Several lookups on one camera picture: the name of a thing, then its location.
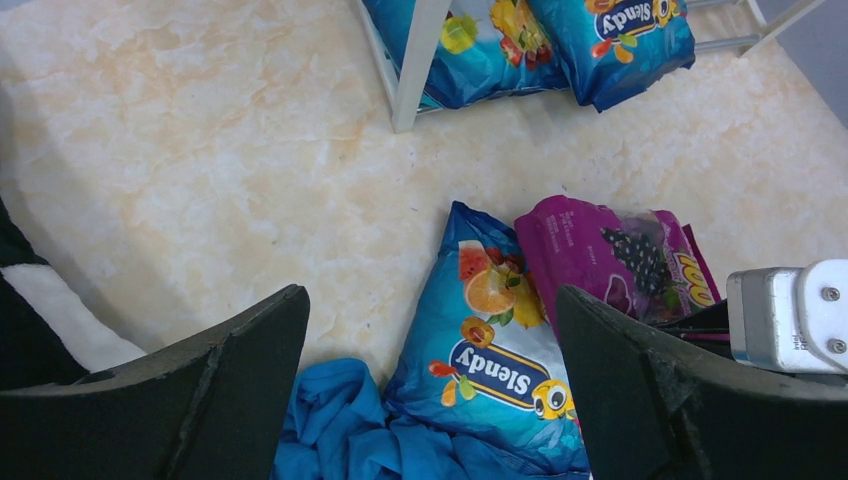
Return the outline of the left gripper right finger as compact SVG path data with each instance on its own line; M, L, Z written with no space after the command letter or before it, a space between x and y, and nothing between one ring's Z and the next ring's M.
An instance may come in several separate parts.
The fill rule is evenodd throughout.
M843 479L847 391L741 365L563 286L559 342L597 479Z

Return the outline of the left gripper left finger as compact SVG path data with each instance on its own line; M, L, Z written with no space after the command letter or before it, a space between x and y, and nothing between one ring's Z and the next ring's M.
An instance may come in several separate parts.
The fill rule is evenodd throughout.
M310 313L292 284L159 351L1 395L5 479L267 479Z

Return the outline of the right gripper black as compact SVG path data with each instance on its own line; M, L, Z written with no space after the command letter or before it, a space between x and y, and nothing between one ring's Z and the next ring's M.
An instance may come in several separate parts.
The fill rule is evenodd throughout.
M656 328L726 359L733 359L728 304L717 304Z

